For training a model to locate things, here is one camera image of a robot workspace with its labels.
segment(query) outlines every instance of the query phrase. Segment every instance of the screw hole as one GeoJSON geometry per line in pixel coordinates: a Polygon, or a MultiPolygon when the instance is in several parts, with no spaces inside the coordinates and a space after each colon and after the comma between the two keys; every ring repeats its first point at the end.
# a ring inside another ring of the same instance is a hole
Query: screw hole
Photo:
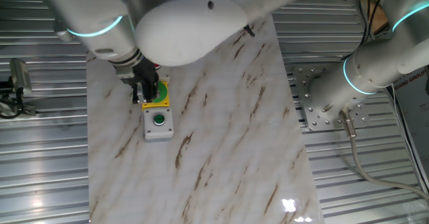
{"type": "Polygon", "coordinates": [[[207,7],[208,7],[209,10],[212,10],[215,7],[215,4],[212,1],[209,1],[207,3],[207,7]]]}

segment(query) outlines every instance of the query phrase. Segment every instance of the black cable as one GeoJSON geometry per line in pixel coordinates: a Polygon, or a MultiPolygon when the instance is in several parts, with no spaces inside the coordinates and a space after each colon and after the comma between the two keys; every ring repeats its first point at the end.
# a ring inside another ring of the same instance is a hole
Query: black cable
{"type": "Polygon", "coordinates": [[[371,0],[368,0],[368,12],[367,12],[367,19],[369,19],[369,16],[370,16],[370,14],[371,14],[371,0]]]}
{"type": "MultiPolygon", "coordinates": [[[[361,12],[361,15],[363,16],[363,9],[362,9],[362,1],[361,0],[359,0],[359,10],[361,12]]],[[[361,43],[359,44],[359,46],[363,45],[363,42],[365,40],[365,36],[367,35],[368,25],[367,25],[367,21],[365,19],[364,19],[364,22],[365,22],[365,28],[363,29],[363,35],[362,35],[361,43]]]]}
{"type": "Polygon", "coordinates": [[[3,103],[5,105],[9,105],[9,106],[20,106],[21,105],[21,103],[11,103],[11,102],[5,101],[3,99],[0,99],[0,103],[3,103]]]}
{"type": "Polygon", "coordinates": [[[4,116],[4,115],[0,114],[0,118],[2,118],[2,119],[14,119],[14,118],[19,117],[22,113],[24,113],[24,104],[21,104],[21,109],[18,110],[18,112],[15,115],[4,116]]]}
{"type": "Polygon", "coordinates": [[[369,38],[369,34],[371,33],[371,27],[372,27],[373,22],[374,22],[375,12],[377,11],[377,8],[378,8],[380,2],[381,2],[381,0],[377,0],[377,2],[375,3],[373,14],[371,15],[371,19],[369,20],[369,27],[368,27],[369,31],[368,31],[368,36],[366,38],[369,38]]]}
{"type": "Polygon", "coordinates": [[[14,119],[16,117],[19,117],[22,113],[24,113],[24,104],[23,104],[23,100],[22,100],[22,94],[23,94],[23,88],[19,88],[16,91],[16,98],[17,98],[17,102],[16,103],[10,103],[7,101],[4,101],[3,99],[0,99],[0,103],[4,103],[6,105],[9,106],[21,106],[21,109],[18,109],[17,113],[15,115],[12,116],[4,116],[2,114],[0,114],[0,118],[2,119],[14,119]]]}

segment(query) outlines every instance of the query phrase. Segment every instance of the gray cable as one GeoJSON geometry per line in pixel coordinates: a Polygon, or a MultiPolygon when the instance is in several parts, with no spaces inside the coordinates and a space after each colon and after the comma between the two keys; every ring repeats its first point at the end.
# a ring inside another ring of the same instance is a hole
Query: gray cable
{"type": "Polygon", "coordinates": [[[357,170],[361,173],[361,175],[363,176],[363,178],[367,179],[369,182],[371,182],[373,184],[379,184],[379,185],[389,186],[389,187],[395,187],[395,188],[402,188],[404,190],[412,191],[412,192],[420,195],[421,197],[425,198],[427,201],[429,201],[429,195],[427,195],[425,192],[423,192],[423,191],[421,191],[421,190],[419,190],[417,188],[414,188],[414,187],[409,186],[407,184],[401,184],[401,183],[397,183],[397,182],[378,180],[378,179],[373,178],[370,175],[368,175],[368,173],[366,173],[364,171],[364,169],[362,168],[361,163],[359,162],[359,158],[357,156],[356,138],[355,137],[350,137],[350,143],[351,143],[351,151],[353,153],[353,160],[355,161],[357,170]]]}

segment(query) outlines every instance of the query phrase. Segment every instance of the metal mounting plate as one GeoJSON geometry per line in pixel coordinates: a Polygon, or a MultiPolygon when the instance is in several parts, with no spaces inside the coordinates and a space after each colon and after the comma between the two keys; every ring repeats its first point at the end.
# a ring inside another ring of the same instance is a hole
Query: metal mounting plate
{"type": "MultiPolygon", "coordinates": [[[[306,126],[312,131],[326,131],[342,129],[343,125],[341,119],[332,119],[324,114],[322,111],[318,111],[313,105],[310,96],[310,83],[312,79],[325,71],[322,67],[297,67],[294,69],[294,76],[296,81],[296,88],[298,90],[298,96],[301,100],[302,108],[305,112],[306,126]]],[[[351,112],[350,115],[353,117],[355,127],[367,127],[369,125],[368,112],[365,110],[364,104],[358,104],[351,112]]]]}

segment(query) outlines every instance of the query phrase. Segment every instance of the cable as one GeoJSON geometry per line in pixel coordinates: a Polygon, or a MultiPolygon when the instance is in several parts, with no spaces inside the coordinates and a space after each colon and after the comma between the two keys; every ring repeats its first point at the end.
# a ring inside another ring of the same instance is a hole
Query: cable
{"type": "Polygon", "coordinates": [[[377,11],[377,8],[378,8],[378,6],[379,6],[380,2],[381,2],[381,0],[377,0],[377,2],[375,3],[374,10],[373,10],[373,14],[371,15],[371,18],[370,18],[370,20],[369,20],[369,26],[368,26],[368,28],[369,28],[369,30],[368,30],[368,38],[369,38],[369,34],[370,34],[370,32],[371,32],[371,27],[373,26],[374,17],[375,17],[375,12],[377,11]]]}
{"type": "Polygon", "coordinates": [[[371,0],[367,0],[367,3],[368,3],[368,5],[367,5],[367,7],[368,7],[367,19],[369,19],[369,15],[371,14],[371,0]]]}
{"type": "Polygon", "coordinates": [[[2,119],[14,119],[14,118],[19,117],[22,113],[24,113],[24,104],[21,104],[21,109],[18,110],[18,112],[15,115],[4,116],[4,115],[0,114],[0,118],[2,118],[2,119]]]}
{"type": "MultiPolygon", "coordinates": [[[[363,14],[362,1],[361,1],[361,0],[359,0],[359,11],[361,12],[361,15],[362,15],[362,17],[363,17],[363,16],[364,16],[364,14],[363,14]]],[[[364,27],[364,29],[363,29],[363,35],[362,35],[361,43],[359,44],[359,46],[362,46],[362,45],[363,45],[363,42],[364,42],[364,40],[365,40],[365,36],[367,35],[368,22],[367,22],[367,20],[365,19],[365,17],[364,17],[363,21],[364,21],[364,23],[365,23],[365,27],[364,27]]]]}
{"type": "Polygon", "coordinates": [[[357,147],[356,147],[356,130],[355,126],[353,124],[353,121],[351,119],[351,116],[349,114],[349,110],[345,109],[340,112],[340,116],[343,119],[343,125],[344,129],[347,133],[347,136],[350,139],[351,144],[351,152],[353,155],[353,160],[355,161],[356,169],[359,171],[361,176],[368,180],[369,182],[373,184],[378,184],[382,186],[388,186],[388,187],[394,187],[394,188],[402,188],[404,190],[412,191],[421,197],[423,197],[425,200],[429,201],[429,195],[427,195],[425,192],[414,188],[412,186],[409,186],[407,184],[397,183],[397,182],[391,182],[391,181],[384,181],[384,180],[378,180],[376,178],[371,177],[366,171],[362,168],[362,165],[359,161],[359,157],[357,155],[357,147]]]}
{"type": "Polygon", "coordinates": [[[425,200],[429,201],[429,195],[427,195],[425,192],[414,188],[412,186],[409,186],[407,184],[402,184],[402,183],[397,183],[397,182],[391,182],[391,181],[384,181],[384,180],[378,180],[376,178],[371,177],[370,175],[368,175],[368,173],[366,173],[366,171],[364,171],[364,169],[362,168],[361,163],[359,162],[359,158],[357,155],[357,148],[356,148],[356,137],[350,137],[350,143],[351,143],[351,151],[353,153],[353,160],[355,161],[356,164],[356,168],[359,171],[359,173],[361,173],[361,176],[365,179],[367,179],[369,182],[373,183],[373,184],[379,184],[379,185],[383,185],[383,186],[388,186],[388,187],[394,187],[394,188],[402,188],[404,190],[409,190],[412,191],[418,195],[420,195],[421,197],[423,197],[425,200]]]}
{"type": "Polygon", "coordinates": [[[6,105],[9,105],[12,107],[21,106],[21,109],[19,109],[15,115],[5,116],[5,115],[0,114],[0,118],[2,118],[2,119],[14,119],[14,118],[19,117],[22,113],[24,113],[24,104],[23,104],[23,100],[22,100],[22,94],[23,94],[23,88],[22,87],[16,90],[16,98],[17,98],[16,103],[10,103],[8,101],[4,101],[3,99],[0,99],[0,103],[6,104],[6,105]]]}

